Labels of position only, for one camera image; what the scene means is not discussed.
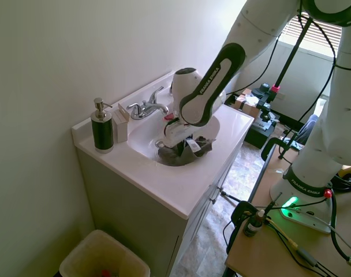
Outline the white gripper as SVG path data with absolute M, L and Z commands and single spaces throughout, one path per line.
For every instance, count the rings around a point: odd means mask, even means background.
M 193 127 L 185 125 L 179 121 L 169 122 L 164 129 L 163 143 L 171 148 L 177 145 L 177 155 L 181 156 L 185 148 L 185 139 L 187 143 L 194 143 Z

